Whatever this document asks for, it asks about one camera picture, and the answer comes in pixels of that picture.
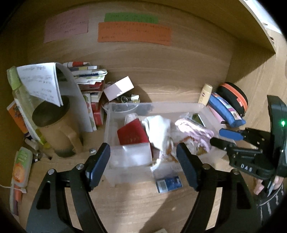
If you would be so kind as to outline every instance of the brown mug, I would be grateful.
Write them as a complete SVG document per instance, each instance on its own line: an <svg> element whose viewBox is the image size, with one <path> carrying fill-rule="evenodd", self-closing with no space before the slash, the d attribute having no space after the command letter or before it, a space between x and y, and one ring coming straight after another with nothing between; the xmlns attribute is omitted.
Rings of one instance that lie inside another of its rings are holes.
<svg viewBox="0 0 287 233"><path fill-rule="evenodd" d="M78 125L71 114L70 100L62 96L62 101L61 107L42 102L34 110L32 120L55 153L60 157L68 157L81 153L83 146Z"/></svg>

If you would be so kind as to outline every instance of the green label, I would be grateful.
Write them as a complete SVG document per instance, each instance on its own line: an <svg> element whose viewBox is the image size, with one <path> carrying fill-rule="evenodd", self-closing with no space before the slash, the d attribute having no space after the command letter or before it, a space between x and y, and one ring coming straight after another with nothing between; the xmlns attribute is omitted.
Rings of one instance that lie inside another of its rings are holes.
<svg viewBox="0 0 287 233"><path fill-rule="evenodd" d="M28 154L24 150L20 150L17 155L16 164L20 163L24 168L26 167Z"/></svg>
<svg viewBox="0 0 287 233"><path fill-rule="evenodd" d="M129 22L158 24L158 17L145 14L136 14L131 12L119 12L119 13L106 13L104 21L105 22L129 21Z"/></svg>

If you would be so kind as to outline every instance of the metal bolt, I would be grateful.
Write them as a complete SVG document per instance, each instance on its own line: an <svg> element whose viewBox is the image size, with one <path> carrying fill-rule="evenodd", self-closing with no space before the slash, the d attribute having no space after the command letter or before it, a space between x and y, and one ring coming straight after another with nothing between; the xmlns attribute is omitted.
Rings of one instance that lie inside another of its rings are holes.
<svg viewBox="0 0 287 233"><path fill-rule="evenodd" d="M205 169L205 170L209 170L211 167L209 164L203 164L202 167Z"/></svg>
<svg viewBox="0 0 287 233"><path fill-rule="evenodd" d="M233 174L235 174L235 175L239 175L240 174L240 172L239 172L239 170L238 169L232 169L232 172L233 172Z"/></svg>
<svg viewBox="0 0 287 233"><path fill-rule="evenodd" d="M76 168L77 168L78 170L81 170L81 169L84 168L84 165L83 165L83 164L78 164L78 165L76 166Z"/></svg>
<svg viewBox="0 0 287 233"><path fill-rule="evenodd" d="M97 150L94 148L91 148L91 149L89 149L89 152L90 152L90 156L91 156L91 155L95 155L97 153Z"/></svg>
<svg viewBox="0 0 287 233"><path fill-rule="evenodd" d="M52 169L50 169L50 170L48 171L48 174L49 174L49 175L52 175L54 172L55 172L55 170L52 168Z"/></svg>

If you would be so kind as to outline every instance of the green sticky note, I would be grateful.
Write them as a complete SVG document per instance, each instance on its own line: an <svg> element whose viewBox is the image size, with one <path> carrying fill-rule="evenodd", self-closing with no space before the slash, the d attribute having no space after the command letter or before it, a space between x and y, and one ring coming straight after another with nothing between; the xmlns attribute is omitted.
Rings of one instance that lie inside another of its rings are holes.
<svg viewBox="0 0 287 233"><path fill-rule="evenodd" d="M131 12L119 12L119 13L106 13L104 21L105 22L129 21L129 22L158 24L158 17L146 14L136 14Z"/></svg>

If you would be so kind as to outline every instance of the transparent box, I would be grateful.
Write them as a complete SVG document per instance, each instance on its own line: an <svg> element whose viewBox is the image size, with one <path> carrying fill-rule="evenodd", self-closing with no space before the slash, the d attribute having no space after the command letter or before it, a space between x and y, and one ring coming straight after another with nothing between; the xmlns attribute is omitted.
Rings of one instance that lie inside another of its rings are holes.
<svg viewBox="0 0 287 233"><path fill-rule="evenodd" d="M125 116L130 113L136 113L138 116L161 115L164 118L170 119L173 123L179 119L180 115L189 112L191 115L198 113L206 128L212 130L215 137L220 137L218 132L222 125L217 121L212 112L203 104L199 103L177 103L177 102L153 102L153 103L126 103L117 104L109 103L107 111L107 120L104 141L111 147L111 151L118 149L120 142L117 135L117 130L124 126ZM203 163L208 163L212 166L218 162L226 154L225 151L212 147L209 153L200 155L199 158ZM181 172L181 166L176 162L163 162L158 169L151 172L148 165L130 166L130 167L115 167L111 161L122 159L116 158L116 153L111 153L111 158L106 166L104 175L111 186L120 183L137 183L143 181L154 181L154 179L164 178L169 174Z"/></svg>

